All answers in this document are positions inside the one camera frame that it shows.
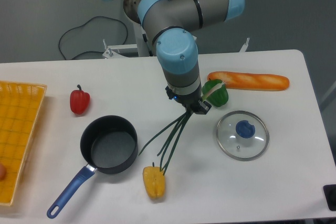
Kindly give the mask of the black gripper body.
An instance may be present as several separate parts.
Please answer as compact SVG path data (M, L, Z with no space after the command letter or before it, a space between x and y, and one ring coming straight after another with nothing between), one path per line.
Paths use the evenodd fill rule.
M168 86L166 86L165 90L170 100L180 103L187 109L198 109L200 107L201 86L199 86L194 92L187 95L176 94Z

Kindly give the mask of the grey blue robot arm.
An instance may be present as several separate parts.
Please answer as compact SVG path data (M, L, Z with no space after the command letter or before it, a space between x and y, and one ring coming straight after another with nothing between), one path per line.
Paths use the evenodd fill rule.
M206 114L198 48L192 31L241 15L245 0L139 0L137 16L167 81L167 96L190 113Z

